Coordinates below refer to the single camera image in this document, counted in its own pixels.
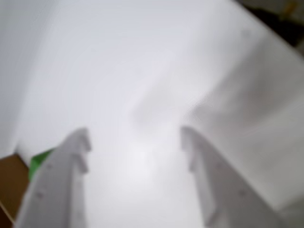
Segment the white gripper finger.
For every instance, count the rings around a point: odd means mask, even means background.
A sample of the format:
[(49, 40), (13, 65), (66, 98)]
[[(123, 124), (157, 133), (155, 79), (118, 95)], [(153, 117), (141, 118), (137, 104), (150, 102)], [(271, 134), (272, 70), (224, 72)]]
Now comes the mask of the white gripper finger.
[(203, 223), (207, 228), (285, 228), (286, 223), (191, 127), (180, 130), (181, 146), (195, 179)]
[(87, 128), (69, 134), (33, 175), (19, 208), (18, 228), (85, 228), (84, 175), (91, 143)]

